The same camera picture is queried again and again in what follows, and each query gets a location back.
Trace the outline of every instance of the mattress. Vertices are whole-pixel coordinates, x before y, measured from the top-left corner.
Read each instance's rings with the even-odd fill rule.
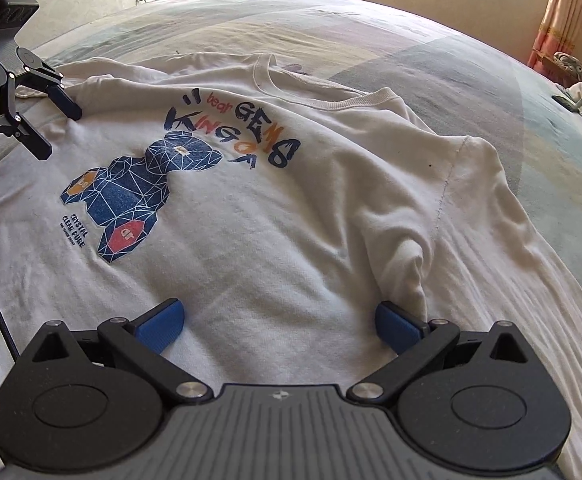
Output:
[[[59,66],[206,51],[270,52],[292,72],[363,91],[390,87],[438,134],[488,140],[510,189],[582,286],[582,118],[551,99],[551,82],[443,25],[358,0],[161,0],[36,53]]]

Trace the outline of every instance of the pink curtain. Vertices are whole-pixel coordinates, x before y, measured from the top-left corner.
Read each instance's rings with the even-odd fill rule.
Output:
[[[548,75],[538,52],[552,58],[556,52],[573,53],[582,24],[582,0],[549,0],[533,51],[527,63],[536,72]]]

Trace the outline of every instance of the ribbed neckline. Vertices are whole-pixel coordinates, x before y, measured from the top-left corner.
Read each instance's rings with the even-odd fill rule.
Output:
[[[283,99],[290,103],[301,104],[320,110],[343,110],[344,108],[378,105],[397,97],[390,88],[385,87],[371,93],[348,89],[350,92],[357,93],[358,95],[343,101],[321,101],[319,99],[303,98],[296,94],[285,92],[273,83],[270,73],[271,70],[273,70],[273,67],[275,67],[274,70],[276,71],[277,78],[288,78],[289,80],[293,80],[295,86],[298,86],[298,84],[300,86],[306,86],[307,91],[311,91],[311,87],[314,87],[316,84],[320,84],[324,88],[335,87],[338,85],[328,84],[327,82],[319,80],[311,81],[307,77],[277,67],[274,54],[259,54],[253,66],[253,79],[255,84],[262,93]]]

